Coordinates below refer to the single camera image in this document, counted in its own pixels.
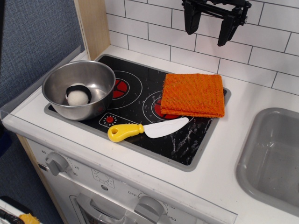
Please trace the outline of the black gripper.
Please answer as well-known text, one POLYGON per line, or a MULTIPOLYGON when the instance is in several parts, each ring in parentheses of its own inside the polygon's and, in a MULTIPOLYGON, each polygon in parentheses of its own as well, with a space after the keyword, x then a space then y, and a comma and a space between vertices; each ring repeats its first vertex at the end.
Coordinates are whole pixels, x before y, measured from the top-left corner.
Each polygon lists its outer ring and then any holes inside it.
POLYGON ((245 24, 252 4, 247 0, 184 0, 182 6, 188 35, 198 30, 202 13, 223 19, 217 44, 221 47, 232 39, 239 25, 245 24))

